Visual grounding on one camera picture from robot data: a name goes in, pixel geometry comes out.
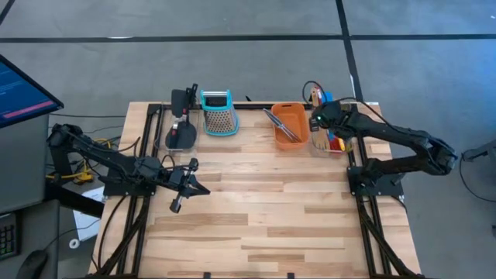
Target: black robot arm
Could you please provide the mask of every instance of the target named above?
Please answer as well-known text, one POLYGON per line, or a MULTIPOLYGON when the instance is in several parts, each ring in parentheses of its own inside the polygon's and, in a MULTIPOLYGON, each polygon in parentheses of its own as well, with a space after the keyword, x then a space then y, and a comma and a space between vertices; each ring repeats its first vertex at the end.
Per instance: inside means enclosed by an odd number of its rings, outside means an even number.
POLYGON ((198 160, 192 158, 189 165, 163 167, 158 158, 126 156, 85 136, 78 126, 56 124, 52 128, 48 146, 53 158, 55 171, 61 175, 71 175, 71 165, 67 155, 79 153, 83 158, 93 160, 109 168, 107 176, 98 179, 106 185, 105 195, 154 195, 156 186, 177 191, 170 210, 178 213, 181 199, 196 195, 209 195, 193 173, 198 169, 198 160))
POLYGON ((425 131, 376 122, 356 110, 343 109, 339 101, 326 102, 317 107, 312 113, 311 122, 317 123, 323 129, 329 129, 344 140, 355 136, 371 136, 409 147, 415 152, 415 155, 410 157, 385 161, 368 159, 363 162, 363 167, 354 171, 360 172, 360 183, 366 186, 374 186, 377 180, 386 174, 424 171, 431 175, 447 175, 457 159, 453 148, 425 131))

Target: gray floor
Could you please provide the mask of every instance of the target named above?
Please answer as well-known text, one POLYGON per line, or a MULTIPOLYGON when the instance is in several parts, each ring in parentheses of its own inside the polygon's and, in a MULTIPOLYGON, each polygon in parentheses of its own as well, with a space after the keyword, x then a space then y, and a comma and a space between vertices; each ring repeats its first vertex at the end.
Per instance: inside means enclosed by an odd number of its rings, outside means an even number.
MULTIPOLYGON (((352 34, 496 33, 492 0, 344 0, 352 34)), ((332 0, 16 0, 0 37, 340 33, 332 0)), ((496 40, 353 42, 363 96, 396 125, 425 129, 459 152, 496 139, 496 40)), ((169 100, 193 82, 230 88, 235 100, 300 100, 315 79, 352 95, 343 43, 0 44, 0 53, 53 92, 65 113, 124 114, 131 101, 169 100)), ((63 119, 91 131, 121 119, 63 119)), ((114 136, 120 129, 93 136, 114 136)), ((393 146, 396 157, 408 151, 393 146)), ((496 199, 487 158, 464 164, 469 185, 496 199)), ((429 277, 493 278, 496 204, 477 200, 458 171, 409 174, 403 183, 422 271, 429 277)), ((74 226, 62 212, 62 229, 74 226)), ((94 240, 69 250, 60 277, 82 276, 94 240)))

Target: computer screen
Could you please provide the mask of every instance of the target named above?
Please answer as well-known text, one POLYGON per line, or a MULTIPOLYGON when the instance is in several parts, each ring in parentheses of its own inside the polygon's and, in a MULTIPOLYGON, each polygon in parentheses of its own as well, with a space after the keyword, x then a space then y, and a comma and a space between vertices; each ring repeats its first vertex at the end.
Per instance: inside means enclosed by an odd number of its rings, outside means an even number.
POLYGON ((0 128, 63 107, 47 90, 0 56, 0 128))

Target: orange basket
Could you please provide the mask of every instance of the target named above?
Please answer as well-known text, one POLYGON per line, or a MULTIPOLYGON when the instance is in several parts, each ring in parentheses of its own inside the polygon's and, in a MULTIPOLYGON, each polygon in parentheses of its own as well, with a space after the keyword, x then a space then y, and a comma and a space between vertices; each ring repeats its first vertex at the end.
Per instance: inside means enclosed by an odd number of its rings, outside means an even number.
POLYGON ((310 136, 305 107, 300 103, 279 103, 273 105, 271 111, 301 140, 300 143, 292 143, 288 136, 274 125, 276 147, 281 150, 295 150, 305 146, 310 136))

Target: wooden tabletop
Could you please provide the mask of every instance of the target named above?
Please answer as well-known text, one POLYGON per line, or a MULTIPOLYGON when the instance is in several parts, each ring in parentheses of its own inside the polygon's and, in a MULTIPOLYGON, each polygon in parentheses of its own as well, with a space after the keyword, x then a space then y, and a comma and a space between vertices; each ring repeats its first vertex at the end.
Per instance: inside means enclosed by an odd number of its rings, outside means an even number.
MULTIPOLYGON (((119 148, 142 136, 148 104, 129 104, 119 148)), ((377 120, 366 108, 359 110, 377 120)), ((347 156, 317 152, 311 143, 302 150, 280 151, 274 145, 273 126, 261 110, 236 112, 239 132, 227 137, 207 135, 202 112, 191 113, 191 121, 199 124, 195 148, 174 158, 183 164, 198 158, 198 181, 212 193, 184 200, 181 212, 174 214, 169 205, 176 193, 157 188, 139 277, 202 277, 203 272, 212 277, 286 277, 288 272, 296 277, 368 277, 357 205, 346 178, 347 156)), ((171 120, 167 111, 159 158, 167 153, 164 137, 171 120)), ((391 158, 388 143, 371 138, 365 143, 369 157, 391 158)), ((119 199, 111 197, 105 204, 95 259, 103 224, 119 199)), ((407 267, 420 272, 405 210, 390 197, 377 201, 387 241, 407 267)), ((102 261, 122 239, 128 206, 129 198, 109 225, 102 261)), ((127 272, 134 246, 133 240, 127 272)), ((373 246, 381 272, 375 241, 373 246)))

